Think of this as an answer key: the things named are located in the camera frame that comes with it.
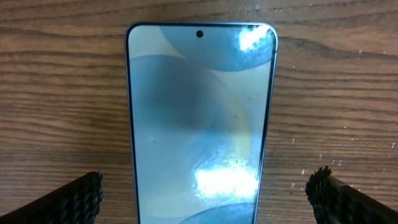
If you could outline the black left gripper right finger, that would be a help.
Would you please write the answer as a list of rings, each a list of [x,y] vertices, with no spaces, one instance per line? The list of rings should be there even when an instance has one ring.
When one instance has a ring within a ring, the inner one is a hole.
[[[317,224],[397,224],[397,211],[332,176],[327,166],[315,171],[305,193]]]

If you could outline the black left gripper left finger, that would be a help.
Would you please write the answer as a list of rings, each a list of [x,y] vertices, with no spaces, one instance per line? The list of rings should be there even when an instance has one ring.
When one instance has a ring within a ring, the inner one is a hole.
[[[103,173],[89,172],[47,195],[1,216],[1,223],[94,224],[103,199]]]

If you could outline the blue Samsung Galaxy smartphone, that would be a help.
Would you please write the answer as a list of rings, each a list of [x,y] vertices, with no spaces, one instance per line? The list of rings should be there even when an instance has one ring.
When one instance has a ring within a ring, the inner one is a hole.
[[[124,45],[137,222],[255,223],[277,31],[136,22]]]

